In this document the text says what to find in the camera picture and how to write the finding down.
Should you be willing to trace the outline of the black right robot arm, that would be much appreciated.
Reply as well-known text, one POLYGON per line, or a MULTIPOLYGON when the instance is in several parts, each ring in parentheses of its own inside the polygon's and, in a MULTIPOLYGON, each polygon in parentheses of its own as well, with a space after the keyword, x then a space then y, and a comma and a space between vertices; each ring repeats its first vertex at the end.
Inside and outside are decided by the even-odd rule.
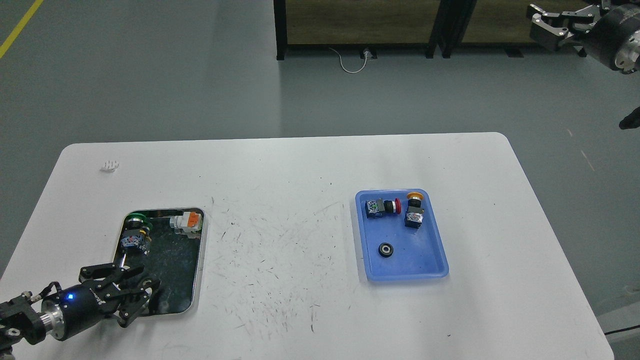
POLYGON ((640 69, 640 7, 637 0, 590 0, 578 10, 551 12, 530 3, 529 36, 549 51, 579 47, 607 69, 633 75, 640 69))

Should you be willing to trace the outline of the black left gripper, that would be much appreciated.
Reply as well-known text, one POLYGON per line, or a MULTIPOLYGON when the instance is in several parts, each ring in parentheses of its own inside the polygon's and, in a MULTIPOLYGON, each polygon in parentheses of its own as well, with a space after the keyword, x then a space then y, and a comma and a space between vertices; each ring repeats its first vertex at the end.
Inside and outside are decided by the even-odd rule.
POLYGON ((66 341, 115 312, 118 325, 127 328, 148 308, 162 284, 155 278, 141 280, 139 276, 144 269, 144 265, 130 267, 118 263, 83 266, 78 274, 78 285, 42 300, 41 319, 46 332, 57 341, 66 341), (120 302, 111 296, 102 298, 91 287, 104 284, 115 284, 128 290, 120 302))

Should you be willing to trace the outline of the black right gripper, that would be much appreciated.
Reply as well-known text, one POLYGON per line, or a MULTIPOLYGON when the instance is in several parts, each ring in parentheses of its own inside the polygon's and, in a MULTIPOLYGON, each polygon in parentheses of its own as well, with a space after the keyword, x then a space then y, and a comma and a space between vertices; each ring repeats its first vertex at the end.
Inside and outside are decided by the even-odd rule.
POLYGON ((588 55, 606 68, 630 75, 639 71, 640 7, 638 0, 601 0, 599 18, 585 35, 585 46, 577 42, 570 25, 572 16, 588 18, 590 5, 578 10, 547 11, 530 3, 529 38, 542 48, 558 52, 567 46, 579 56, 588 55))

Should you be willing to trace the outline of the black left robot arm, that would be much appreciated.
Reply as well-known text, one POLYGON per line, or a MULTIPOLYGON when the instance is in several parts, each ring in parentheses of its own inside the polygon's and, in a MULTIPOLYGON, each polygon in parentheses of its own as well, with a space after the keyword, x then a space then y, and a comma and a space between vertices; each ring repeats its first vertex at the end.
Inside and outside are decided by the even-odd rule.
POLYGON ((3 301, 1 358, 13 360, 13 347, 22 340, 32 346, 48 336, 62 342, 108 319, 127 328, 147 311, 162 284, 153 277, 130 282, 144 269, 144 265, 129 268, 113 262, 84 266, 76 285, 62 288, 52 281, 37 294, 25 291, 3 301))

